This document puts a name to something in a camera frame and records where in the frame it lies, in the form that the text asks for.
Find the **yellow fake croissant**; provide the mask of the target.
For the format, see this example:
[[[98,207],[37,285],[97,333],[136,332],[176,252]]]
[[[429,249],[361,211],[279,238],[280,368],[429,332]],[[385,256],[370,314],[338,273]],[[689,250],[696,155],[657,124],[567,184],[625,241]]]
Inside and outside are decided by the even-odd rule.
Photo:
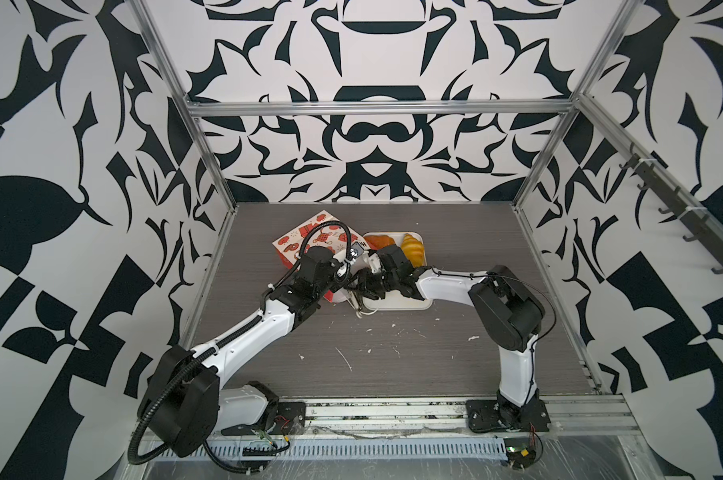
[[[425,246],[423,242],[415,236],[405,233],[403,240],[401,240],[401,250],[403,254],[414,268],[425,266]]]

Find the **orange fake puff pastry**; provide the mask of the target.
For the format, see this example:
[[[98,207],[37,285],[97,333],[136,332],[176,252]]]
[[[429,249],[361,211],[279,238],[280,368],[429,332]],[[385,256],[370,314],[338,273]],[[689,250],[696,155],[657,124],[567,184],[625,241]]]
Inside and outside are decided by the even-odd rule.
[[[389,235],[365,235],[365,242],[367,242],[371,250],[381,250],[387,246],[397,244]]]

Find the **steel tongs with white tips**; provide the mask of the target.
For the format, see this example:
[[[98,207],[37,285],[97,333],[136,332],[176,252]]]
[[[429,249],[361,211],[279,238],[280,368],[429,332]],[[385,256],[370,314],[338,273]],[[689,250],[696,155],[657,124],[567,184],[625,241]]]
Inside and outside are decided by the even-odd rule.
[[[371,316],[377,313],[376,309],[368,308],[363,301],[363,296],[358,292],[348,290],[347,291],[347,302],[354,310],[357,318],[363,318],[365,316]]]

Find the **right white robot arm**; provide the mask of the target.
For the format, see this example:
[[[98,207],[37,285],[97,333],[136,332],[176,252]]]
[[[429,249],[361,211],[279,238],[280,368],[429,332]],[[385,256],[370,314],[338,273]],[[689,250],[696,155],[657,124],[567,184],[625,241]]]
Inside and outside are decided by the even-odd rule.
[[[371,253],[369,266],[351,277],[349,291],[358,299],[383,300],[389,292],[417,301],[446,301],[475,308],[485,332],[499,348],[501,382],[491,404],[469,406],[469,429],[523,430],[541,412],[535,378],[535,347],[545,317],[543,304],[509,268],[452,272],[415,267],[403,250],[389,245]]]

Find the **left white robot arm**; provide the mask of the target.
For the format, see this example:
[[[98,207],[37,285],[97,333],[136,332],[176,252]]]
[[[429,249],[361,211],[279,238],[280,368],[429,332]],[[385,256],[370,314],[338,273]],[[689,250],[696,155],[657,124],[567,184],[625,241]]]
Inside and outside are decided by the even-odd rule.
[[[343,288],[361,255],[359,243],[343,260],[326,247],[313,247],[303,254],[291,280],[268,288],[245,320],[191,349],[175,345],[165,352],[137,410],[129,463],[145,464],[166,450],[187,456],[215,432],[271,430],[278,398],[270,389],[250,382],[224,395],[222,388],[249,360],[307,320],[326,292]]]

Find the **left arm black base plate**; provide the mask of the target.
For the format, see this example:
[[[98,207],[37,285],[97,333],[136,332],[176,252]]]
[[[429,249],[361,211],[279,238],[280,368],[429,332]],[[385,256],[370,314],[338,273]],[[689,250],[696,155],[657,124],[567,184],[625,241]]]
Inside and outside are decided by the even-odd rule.
[[[265,409],[261,420],[251,425],[235,425],[223,428],[223,436],[254,435],[265,432],[275,435],[299,434],[304,430],[306,403],[301,401],[279,401]]]

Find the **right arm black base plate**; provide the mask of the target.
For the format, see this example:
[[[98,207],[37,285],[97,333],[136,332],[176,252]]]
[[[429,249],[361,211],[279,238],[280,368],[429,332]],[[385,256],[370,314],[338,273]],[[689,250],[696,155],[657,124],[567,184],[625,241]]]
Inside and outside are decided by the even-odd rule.
[[[551,418],[543,400],[533,396],[519,407],[499,396],[497,400],[469,400],[467,428],[476,434],[493,432],[549,432]]]

